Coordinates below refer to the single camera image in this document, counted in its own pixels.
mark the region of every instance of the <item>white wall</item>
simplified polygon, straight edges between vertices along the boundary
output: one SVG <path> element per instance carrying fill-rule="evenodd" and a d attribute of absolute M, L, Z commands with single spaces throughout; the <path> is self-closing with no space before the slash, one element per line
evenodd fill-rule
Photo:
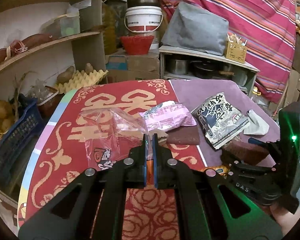
<path fill-rule="evenodd" d="M 0 49 L 7 46 L 8 37 L 25 39 L 39 33 L 40 26 L 48 20 L 65 14 L 68 3 L 40 3 L 9 9 L 0 13 Z M 36 79 L 47 80 L 53 85 L 57 74 L 74 64 L 71 42 L 58 44 L 19 60 L 0 73 L 0 99 L 13 96 L 15 75 L 19 79 L 24 72 L 30 73 L 24 81 L 22 93 L 27 93 Z"/>

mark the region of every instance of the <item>yellow basket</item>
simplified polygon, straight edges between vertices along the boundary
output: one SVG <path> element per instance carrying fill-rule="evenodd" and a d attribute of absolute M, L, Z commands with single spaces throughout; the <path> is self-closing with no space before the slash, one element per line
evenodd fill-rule
<path fill-rule="evenodd" d="M 247 47 L 227 41 L 225 54 L 226 58 L 244 64 L 246 62 Z"/>

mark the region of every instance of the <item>pot handle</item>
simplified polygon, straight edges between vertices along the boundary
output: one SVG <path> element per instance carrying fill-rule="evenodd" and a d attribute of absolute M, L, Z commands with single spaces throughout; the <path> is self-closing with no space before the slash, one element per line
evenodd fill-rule
<path fill-rule="evenodd" d="M 163 15 L 162 15 L 161 16 L 161 21 L 160 21 L 159 25 L 154 30 L 151 30 L 151 31 L 132 31 L 132 30 L 129 29 L 129 27 L 126 24 L 126 17 L 127 16 L 125 15 L 124 16 L 124 26 L 127 28 L 128 31 L 130 31 L 132 33 L 150 33 L 150 32 L 154 32 L 154 31 L 156 31 L 160 27 L 160 25 L 162 23 L 162 20 L 163 20 Z"/>

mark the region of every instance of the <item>purple cloth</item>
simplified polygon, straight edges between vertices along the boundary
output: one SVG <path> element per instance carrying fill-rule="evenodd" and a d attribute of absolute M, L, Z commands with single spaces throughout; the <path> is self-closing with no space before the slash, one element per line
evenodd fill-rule
<path fill-rule="evenodd" d="M 250 137 L 260 141 L 275 142 L 280 138 L 280 129 L 278 125 L 269 117 L 256 103 L 240 91 L 236 83 L 228 80 L 211 80 L 211 79 L 193 79 L 193 80 L 170 80 L 175 94 L 180 103 L 185 105 L 189 111 L 194 110 L 202 104 L 208 97 L 217 93 L 224 92 L 226 100 L 234 107 L 239 109 L 244 115 L 247 111 L 253 109 L 263 120 L 269 124 L 269 131 L 263 136 L 247 136 L 240 133 L 243 142 L 248 142 Z M 213 150 L 206 142 L 201 127 L 198 125 L 200 135 L 200 149 L 208 166 L 221 165 L 221 150 Z M 273 159 L 268 157 L 259 165 L 272 167 Z"/>

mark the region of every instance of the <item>striped fabric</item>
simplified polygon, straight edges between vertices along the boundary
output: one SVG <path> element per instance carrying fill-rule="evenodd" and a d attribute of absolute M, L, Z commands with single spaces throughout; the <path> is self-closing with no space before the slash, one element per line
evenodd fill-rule
<path fill-rule="evenodd" d="M 248 39 L 246 61 L 260 69 L 256 86 L 265 98 L 278 102 L 294 55 L 294 0 L 161 0 L 169 19 L 180 1 L 227 19 L 231 33 Z"/>

